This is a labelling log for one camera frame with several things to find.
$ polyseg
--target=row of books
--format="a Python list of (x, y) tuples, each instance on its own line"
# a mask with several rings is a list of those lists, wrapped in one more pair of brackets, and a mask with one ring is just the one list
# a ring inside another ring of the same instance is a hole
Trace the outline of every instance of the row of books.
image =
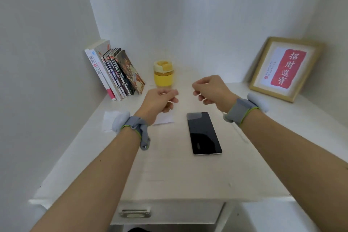
[(121, 101), (144, 89), (144, 81), (130, 62), (124, 49), (111, 49), (110, 41), (100, 40), (85, 53), (112, 100)]

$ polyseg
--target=smartphone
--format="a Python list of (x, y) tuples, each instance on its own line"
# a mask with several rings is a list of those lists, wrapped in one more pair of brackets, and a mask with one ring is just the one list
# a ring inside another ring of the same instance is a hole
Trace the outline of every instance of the smartphone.
[(187, 113), (194, 155), (221, 154), (222, 149), (207, 112)]

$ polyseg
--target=drawer handle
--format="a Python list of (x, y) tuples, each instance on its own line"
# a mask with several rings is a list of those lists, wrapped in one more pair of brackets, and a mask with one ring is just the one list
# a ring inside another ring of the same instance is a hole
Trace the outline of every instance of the drawer handle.
[(149, 218), (151, 212), (147, 210), (122, 210), (120, 216), (123, 218)]

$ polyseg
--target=wooden picture frame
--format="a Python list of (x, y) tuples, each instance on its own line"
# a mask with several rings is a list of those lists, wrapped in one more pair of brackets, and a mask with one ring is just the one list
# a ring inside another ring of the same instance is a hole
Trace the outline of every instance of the wooden picture frame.
[(249, 88), (293, 103), (324, 46), (316, 41), (270, 37)]

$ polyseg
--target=yellow travel mug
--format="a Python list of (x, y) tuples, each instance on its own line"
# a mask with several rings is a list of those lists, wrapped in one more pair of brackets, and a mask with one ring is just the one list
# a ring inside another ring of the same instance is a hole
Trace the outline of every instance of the yellow travel mug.
[(158, 87), (170, 88), (173, 84), (173, 65), (171, 61), (157, 61), (154, 63), (154, 82)]

